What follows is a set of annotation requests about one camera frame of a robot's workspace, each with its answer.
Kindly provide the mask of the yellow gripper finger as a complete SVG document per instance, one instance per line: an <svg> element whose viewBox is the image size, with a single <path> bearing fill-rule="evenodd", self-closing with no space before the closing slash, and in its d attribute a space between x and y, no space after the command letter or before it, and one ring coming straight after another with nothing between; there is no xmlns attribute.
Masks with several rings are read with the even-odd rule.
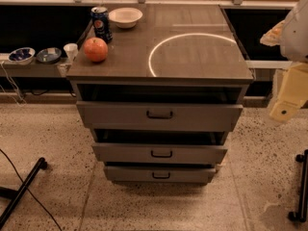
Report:
<svg viewBox="0 0 308 231"><path fill-rule="evenodd" d="M308 64L300 63L283 70L278 93L272 98L269 117L285 123L308 101Z"/></svg>

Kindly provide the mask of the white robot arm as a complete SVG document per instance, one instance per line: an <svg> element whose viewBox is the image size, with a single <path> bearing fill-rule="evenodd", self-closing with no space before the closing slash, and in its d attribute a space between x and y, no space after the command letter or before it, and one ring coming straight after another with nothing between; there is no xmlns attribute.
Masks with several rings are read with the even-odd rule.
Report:
<svg viewBox="0 0 308 231"><path fill-rule="evenodd" d="M308 0L299 0L286 16L280 52L295 64L283 72L269 116L287 122L308 101Z"/></svg>

